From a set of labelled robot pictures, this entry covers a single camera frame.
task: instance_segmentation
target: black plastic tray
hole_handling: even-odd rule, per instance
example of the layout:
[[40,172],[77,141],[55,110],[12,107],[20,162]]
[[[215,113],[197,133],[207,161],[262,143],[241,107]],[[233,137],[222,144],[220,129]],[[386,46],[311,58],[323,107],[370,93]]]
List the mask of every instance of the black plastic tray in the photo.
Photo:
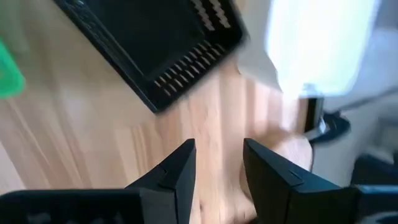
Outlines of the black plastic tray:
[[54,0],[159,113],[244,39],[229,0]]

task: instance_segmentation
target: black plastic part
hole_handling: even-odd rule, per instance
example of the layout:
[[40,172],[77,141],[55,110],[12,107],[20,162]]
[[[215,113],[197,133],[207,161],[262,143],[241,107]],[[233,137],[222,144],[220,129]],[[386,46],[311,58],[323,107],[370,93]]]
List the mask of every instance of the black plastic part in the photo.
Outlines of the black plastic part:
[[54,0],[154,113],[244,39],[230,0]]
[[371,155],[362,155],[354,165],[351,184],[398,185],[398,169]]
[[338,140],[345,134],[348,134],[351,129],[351,124],[349,123],[349,121],[345,118],[342,118],[339,112],[324,112],[323,120],[329,127],[329,130],[325,134],[322,134],[315,139],[310,139],[309,142],[312,146],[315,144],[322,144]]
[[309,132],[318,127],[323,116],[323,98],[309,98],[307,116],[305,118],[304,132]]
[[9,193],[0,223],[189,223],[195,158],[189,139],[126,189]]
[[398,223],[397,186],[340,188],[252,139],[243,159],[259,223]]

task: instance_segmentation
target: green object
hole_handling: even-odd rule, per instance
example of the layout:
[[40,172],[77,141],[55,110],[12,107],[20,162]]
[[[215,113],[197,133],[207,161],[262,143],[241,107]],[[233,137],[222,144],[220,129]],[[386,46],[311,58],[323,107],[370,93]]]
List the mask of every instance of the green object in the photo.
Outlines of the green object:
[[6,46],[0,41],[0,98],[19,94],[24,88],[25,78]]

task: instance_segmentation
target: light wood grain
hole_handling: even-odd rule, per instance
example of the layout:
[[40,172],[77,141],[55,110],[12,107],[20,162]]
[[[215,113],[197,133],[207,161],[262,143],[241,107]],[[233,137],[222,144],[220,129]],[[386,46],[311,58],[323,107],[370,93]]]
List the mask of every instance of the light wood grain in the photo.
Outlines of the light wood grain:
[[51,0],[0,2],[17,18],[0,35],[27,83],[0,100],[0,193],[124,187],[195,138],[191,223],[254,216],[239,185],[243,138],[301,129],[302,102],[245,80],[231,59],[154,116]]

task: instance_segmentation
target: wooden table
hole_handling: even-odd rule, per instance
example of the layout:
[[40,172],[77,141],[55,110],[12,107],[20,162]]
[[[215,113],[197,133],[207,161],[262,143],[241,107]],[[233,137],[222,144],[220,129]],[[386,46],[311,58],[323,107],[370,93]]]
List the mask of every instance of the wooden table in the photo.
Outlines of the wooden table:
[[254,215],[239,186],[243,138],[303,127],[298,100],[233,60],[154,116],[51,0],[2,0],[0,21],[27,83],[0,100],[0,193],[124,187],[195,138],[191,223],[239,223]]

